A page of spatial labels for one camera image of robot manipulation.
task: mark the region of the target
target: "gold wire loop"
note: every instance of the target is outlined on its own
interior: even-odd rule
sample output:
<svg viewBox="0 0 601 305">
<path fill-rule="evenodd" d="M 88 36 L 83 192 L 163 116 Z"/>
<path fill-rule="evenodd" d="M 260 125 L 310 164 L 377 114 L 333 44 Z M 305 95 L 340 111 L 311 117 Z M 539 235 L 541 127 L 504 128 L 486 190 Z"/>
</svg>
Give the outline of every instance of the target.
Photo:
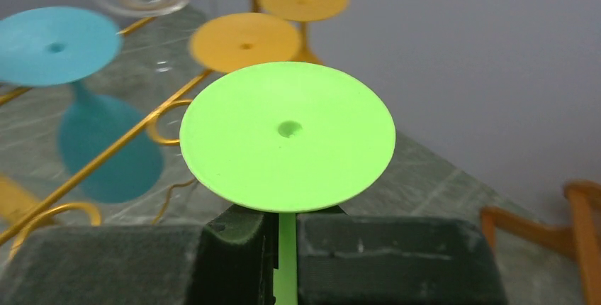
<svg viewBox="0 0 601 305">
<path fill-rule="evenodd" d="M 157 129 L 157 122 L 159 121 L 159 118 L 161 118 L 161 116 L 163 116 L 166 112 L 171 111 L 172 109 L 175 109 L 180 106 L 189 105 L 190 103 L 192 103 L 192 99 L 178 99 L 168 104 L 163 109 L 155 111 L 152 117 L 148 120 L 148 123 L 146 124 L 146 131 L 148 132 L 148 136 L 150 137 L 150 139 L 152 139 L 156 143 L 163 145 L 179 145 L 179 138 L 168 139 L 159 134 L 159 131 Z"/>
<path fill-rule="evenodd" d="M 31 219 L 31 221 L 25 227 L 23 227 L 23 230 L 21 230 L 21 232 L 19 232 L 19 234 L 15 237 L 15 242 L 13 243 L 11 252 L 9 253 L 9 260 L 12 259 L 17 253 L 18 249 L 23 244 L 23 241 L 25 241 L 29 234 L 37 229 L 44 220 L 72 209 L 81 209 L 88 214 L 88 217 L 90 218 L 90 225 L 92 226 L 100 226 L 102 223 L 102 215 L 100 214 L 98 207 L 87 202 L 71 202 L 69 204 L 63 204 L 58 207 L 48 209 L 47 211 L 44 211 L 38 214 L 35 218 Z"/>
</svg>

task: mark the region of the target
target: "wooden furniture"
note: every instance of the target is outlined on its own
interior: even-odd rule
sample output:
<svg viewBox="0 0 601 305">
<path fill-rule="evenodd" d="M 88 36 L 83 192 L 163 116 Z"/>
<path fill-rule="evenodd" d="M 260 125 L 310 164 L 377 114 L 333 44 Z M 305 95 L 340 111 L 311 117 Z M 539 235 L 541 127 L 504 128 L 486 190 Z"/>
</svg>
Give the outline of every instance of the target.
<svg viewBox="0 0 601 305">
<path fill-rule="evenodd" d="M 563 190 L 570 202 L 572 226 L 547 226 L 498 207 L 485 207 L 482 231 L 493 250 L 495 229 L 500 228 L 574 259 L 580 267 L 586 304 L 601 305 L 599 234 L 593 219 L 593 211 L 601 209 L 601 184 L 572 181 Z"/>
</svg>

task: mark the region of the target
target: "wall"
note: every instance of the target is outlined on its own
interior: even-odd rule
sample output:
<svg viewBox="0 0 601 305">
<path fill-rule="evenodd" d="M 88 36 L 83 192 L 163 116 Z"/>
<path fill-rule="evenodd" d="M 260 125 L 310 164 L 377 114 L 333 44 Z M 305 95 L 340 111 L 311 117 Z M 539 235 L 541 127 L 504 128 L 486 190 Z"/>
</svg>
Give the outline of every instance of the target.
<svg viewBox="0 0 601 305">
<path fill-rule="evenodd" d="M 0 0 L 2 15 L 88 0 Z M 218 0 L 220 14 L 246 0 Z M 549 221 L 561 185 L 601 181 L 601 0 L 352 0 L 312 29 L 329 65 L 400 131 Z"/>
</svg>

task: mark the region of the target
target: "tiled floor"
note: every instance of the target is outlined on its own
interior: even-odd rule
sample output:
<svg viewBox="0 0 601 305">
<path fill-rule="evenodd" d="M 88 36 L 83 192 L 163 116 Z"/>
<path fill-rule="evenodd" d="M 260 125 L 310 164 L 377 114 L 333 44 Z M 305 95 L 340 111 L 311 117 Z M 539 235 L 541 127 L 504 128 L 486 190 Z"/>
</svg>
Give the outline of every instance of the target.
<svg viewBox="0 0 601 305">
<path fill-rule="evenodd" d="M 175 67 L 175 79 L 183 82 L 201 71 L 187 54 L 187 39 L 203 21 L 201 14 L 184 9 L 162 24 L 162 48 Z M 154 85 L 148 77 L 155 48 L 148 45 L 151 27 L 127 37 L 119 58 L 86 80 L 96 92 L 129 101 L 141 109 L 150 106 L 147 96 L 158 104 Z M 211 77 L 206 86 L 215 77 Z M 70 103 L 66 87 L 36 89 L 0 108 L 0 172 L 13 177 L 40 198 L 47 196 L 68 178 L 56 152 L 57 124 Z M 157 186 L 146 195 L 118 205 L 100 205 L 110 224 L 149 223 L 164 201 L 165 189 L 188 180 L 191 175 L 178 152 L 166 152 L 168 165 Z M 77 190 L 65 201 L 85 199 Z M 203 223 L 217 216 L 229 203 L 201 185 L 179 190 L 164 223 Z M 382 177 L 343 208 L 350 214 L 398 216 L 447 216 L 478 222 L 479 209 L 497 205 L 524 216 L 529 214 L 459 168 L 436 156 L 420 144 L 398 134 L 392 162 Z M 84 216 L 70 213 L 65 223 L 82 223 Z M 0 230 L 6 224 L 0 222 Z M 555 253 L 510 235 L 500 234 L 498 264 L 507 293 L 514 305 L 578 305 L 582 294 L 575 264 Z M 0 248 L 6 260 L 8 246 Z"/>
</svg>

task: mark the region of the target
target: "lime green disc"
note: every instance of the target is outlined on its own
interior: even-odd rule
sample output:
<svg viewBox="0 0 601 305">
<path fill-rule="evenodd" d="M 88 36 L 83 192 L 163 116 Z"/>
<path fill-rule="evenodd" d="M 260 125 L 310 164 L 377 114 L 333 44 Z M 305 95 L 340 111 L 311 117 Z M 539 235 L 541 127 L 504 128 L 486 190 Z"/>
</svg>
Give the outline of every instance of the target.
<svg viewBox="0 0 601 305">
<path fill-rule="evenodd" d="M 207 188 L 240 206 L 301 213 L 369 187 L 393 154 L 384 103 L 359 80 L 306 62 L 269 62 L 206 87 L 181 122 L 181 153 Z"/>
</svg>

